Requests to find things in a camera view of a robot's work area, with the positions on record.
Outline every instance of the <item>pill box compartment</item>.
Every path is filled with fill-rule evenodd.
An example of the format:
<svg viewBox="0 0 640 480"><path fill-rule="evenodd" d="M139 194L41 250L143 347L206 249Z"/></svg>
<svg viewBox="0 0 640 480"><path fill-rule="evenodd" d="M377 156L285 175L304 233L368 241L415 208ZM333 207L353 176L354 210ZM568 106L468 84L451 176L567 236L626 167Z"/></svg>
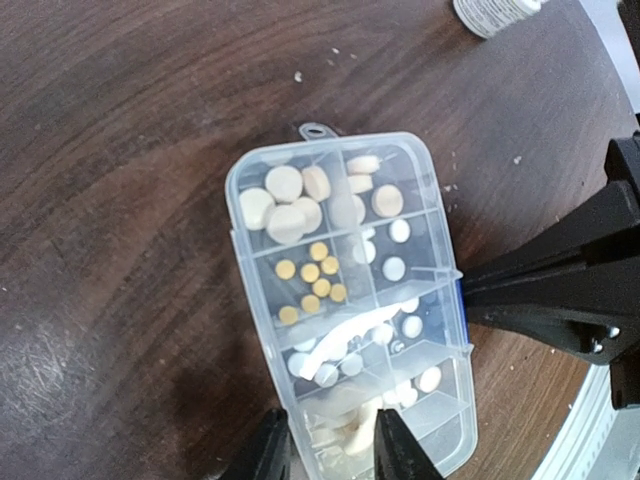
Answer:
<svg viewBox="0 0 640 480"><path fill-rule="evenodd" d="M381 162L371 175L374 188L358 195L366 206L360 223L357 199L349 191L347 162L363 155L375 155ZM298 169L320 166L331 183L330 197L320 204L321 226L294 245L279 245L264 231L247 230L239 211L240 193L263 187L268 171L282 164ZM400 189L404 204L398 215L383 218L372 208L373 196L377 188L389 184ZM310 477L372 478L368 435L361 431L359 437L354 435L366 423L358 423L363 411L384 402L385 392L415 382L436 366L442 373L437 389L419 392L404 405L379 406L400 412L441 473L449 475L459 468L477 441L471 346L457 288L461 275L455 268L435 170L424 144L411 134L394 133L254 150L229 173L227 202L254 321ZM335 211L340 212L338 221L334 221ZM398 220L406 222L411 232L400 243L390 231ZM339 263L335 274L321 272L321 277L343 285L346 298L339 302L320 298L319 310L305 312L301 299L313 293L313 286L301 278L300 269L314 263L310 248L316 242L324 243ZM357 261L354 253L364 251L366 242L374 244L375 256ZM405 265L400 279L385 276L384 263L390 257L400 258ZM294 278L282 280L276 275L275 266L281 260L295 264ZM297 309L294 325L280 320L283 306ZM349 332L349 325L359 327L346 333L346 339L345 334L336 337L342 330ZM316 368L310 369L314 375L299 376L292 365L301 359L317 360L321 346L335 344L336 338L338 343L346 342L336 347L342 352L316 362ZM317 373L318 368L324 376ZM351 423L340 425L345 419Z"/></svg>

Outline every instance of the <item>plastic latch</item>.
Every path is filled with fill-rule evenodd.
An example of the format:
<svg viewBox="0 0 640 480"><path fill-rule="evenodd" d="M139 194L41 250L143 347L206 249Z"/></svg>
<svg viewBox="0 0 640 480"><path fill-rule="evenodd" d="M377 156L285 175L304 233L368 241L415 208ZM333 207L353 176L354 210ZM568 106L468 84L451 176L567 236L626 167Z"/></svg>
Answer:
<svg viewBox="0 0 640 480"><path fill-rule="evenodd" d="M298 133L307 142L312 140L326 140L327 138L338 138L339 135L326 125L321 123L309 122L303 123L298 128Z"/></svg>

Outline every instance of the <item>wooden table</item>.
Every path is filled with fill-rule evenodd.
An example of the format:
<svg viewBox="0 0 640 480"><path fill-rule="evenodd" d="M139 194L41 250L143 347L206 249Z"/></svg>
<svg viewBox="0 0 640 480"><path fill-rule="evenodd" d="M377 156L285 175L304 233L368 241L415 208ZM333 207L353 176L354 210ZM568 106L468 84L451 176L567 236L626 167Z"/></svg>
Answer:
<svg viewBox="0 0 640 480"><path fill-rule="evenodd" d="M3 2L3 478L224 468L277 398L223 184L303 121L424 139L463 270L600 188L636 122L577 2L543 10L483 43L446 0ZM480 441L453 478L528 478L587 367L471 334Z"/></svg>

